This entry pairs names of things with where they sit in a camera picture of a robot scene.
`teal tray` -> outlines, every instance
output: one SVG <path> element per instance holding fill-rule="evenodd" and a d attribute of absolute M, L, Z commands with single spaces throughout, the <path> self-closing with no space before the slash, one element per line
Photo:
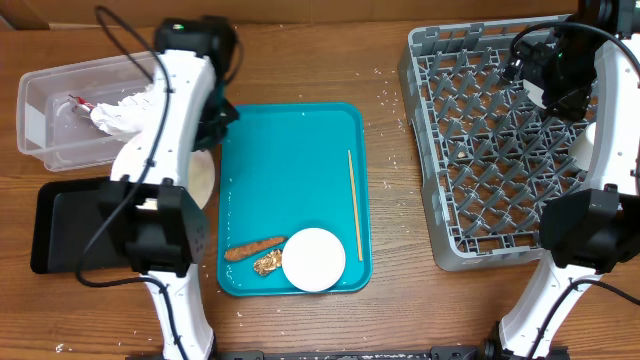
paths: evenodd
<path fill-rule="evenodd" d="M 253 263 L 225 251 L 273 236 L 291 237 L 310 227 L 335 234 L 347 264 L 327 293 L 362 289 L 373 273 L 367 159 L 362 115 L 345 103 L 239 106 L 222 144 L 218 282 L 235 296 L 303 294 L 282 269 L 267 277 Z M 351 150 L 363 261 L 353 216 L 347 150 Z"/>

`tray rim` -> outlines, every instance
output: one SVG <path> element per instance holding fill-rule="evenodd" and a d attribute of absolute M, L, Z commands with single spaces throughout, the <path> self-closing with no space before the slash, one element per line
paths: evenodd
<path fill-rule="evenodd" d="M 354 105 L 347 102 L 340 102 L 340 101 L 339 102 L 283 103 L 283 104 L 250 104 L 250 105 L 238 105 L 236 106 L 236 109 L 238 110 L 238 112 L 240 112 L 240 115 L 242 116 L 242 111 L 247 109 L 253 110 L 258 108 L 280 108 L 280 107 L 287 107 L 288 109 L 294 109 L 294 111 L 296 107 L 304 107 L 306 109 L 312 108 L 312 110 L 313 108 L 322 108 L 322 110 L 324 111 L 327 111 L 327 110 L 340 111 L 341 110 L 348 113 L 356 122 L 356 137 L 361 141 L 361 144 L 362 144 L 362 146 L 357 147 L 357 150 L 358 150 L 357 155 L 361 156 L 361 159 L 362 159 L 361 161 L 362 161 L 362 164 L 364 165 L 364 171 L 362 172 L 362 176 L 360 179 L 360 187 L 359 187 L 359 192 L 361 196 L 359 199 L 360 201 L 358 202 L 358 209 L 360 210 L 358 213 L 359 219 L 360 219 L 360 235 L 361 235 L 361 241 L 363 242 L 363 245 L 366 241 L 368 241 L 369 248 L 371 249 L 371 251 L 365 252 L 364 246 L 363 246 L 364 274 L 360 278 L 360 280 L 358 280 L 358 282 L 355 283 L 354 287 L 350 289 L 345 289 L 345 290 L 326 290 L 326 291 L 315 292 L 315 293 L 305 292 L 302 290 L 276 292 L 276 293 L 263 293 L 263 292 L 256 292 L 253 290 L 238 292 L 237 288 L 228 287 L 228 282 L 220 281 L 220 275 L 222 274 L 221 272 L 222 268 L 220 265 L 224 264 L 226 260 L 224 260 L 223 258 L 224 252 L 221 251 L 220 249 L 219 224 L 222 223 L 221 219 L 224 214 L 218 211 L 218 237 L 217 237 L 218 243 L 216 244 L 218 255 L 217 255 L 217 264 L 216 264 L 216 281 L 218 282 L 220 289 L 224 290 L 227 294 L 232 295 L 234 297 L 283 296 L 283 295 L 329 295 L 329 294 L 336 294 L 336 293 L 344 294 L 344 293 L 358 292 L 362 290 L 365 286 L 367 286 L 367 284 L 369 284 L 369 282 L 371 281 L 371 278 L 373 277 L 373 243 L 372 243 L 372 234 L 371 234 L 371 209 L 369 204 L 369 176 L 368 176 L 368 167 L 367 167 L 367 145 L 366 145 L 366 138 L 364 136 L 364 118 L 362 117 L 362 113 L 360 113 L 360 111 Z M 222 164 L 220 165 L 220 174 L 222 174 Z M 362 210 L 366 210 L 365 211 L 366 217 L 363 217 Z M 366 225 L 368 230 L 367 237 L 362 237 L 364 219 L 366 219 Z"/>

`cardboard box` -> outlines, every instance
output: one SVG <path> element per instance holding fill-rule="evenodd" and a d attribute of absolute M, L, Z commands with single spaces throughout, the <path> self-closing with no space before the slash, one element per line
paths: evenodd
<path fill-rule="evenodd" d="M 0 14 L 20 10 L 33 24 L 95 24 L 93 9 L 109 6 L 134 26 L 156 26 L 166 17 L 221 15 L 236 23 L 327 23 L 438 19 L 505 19 L 573 13 L 576 0 L 0 0 Z M 5 16 L 11 22 L 11 16 Z"/>

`gold foil wrapper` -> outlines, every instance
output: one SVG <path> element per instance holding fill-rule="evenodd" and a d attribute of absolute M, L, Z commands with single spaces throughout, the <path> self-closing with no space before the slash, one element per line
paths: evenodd
<path fill-rule="evenodd" d="M 267 276 L 282 266 L 282 250 L 275 249 L 253 263 L 253 270 L 262 276 Z"/>

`sausage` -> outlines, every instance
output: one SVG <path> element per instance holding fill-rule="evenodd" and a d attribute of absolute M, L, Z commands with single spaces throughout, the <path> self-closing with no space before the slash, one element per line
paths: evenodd
<path fill-rule="evenodd" d="M 227 250 L 224 259 L 227 261 L 240 261 L 255 255 L 261 251 L 278 246 L 287 241 L 285 236 L 272 237 L 266 240 L 256 241 Z"/>

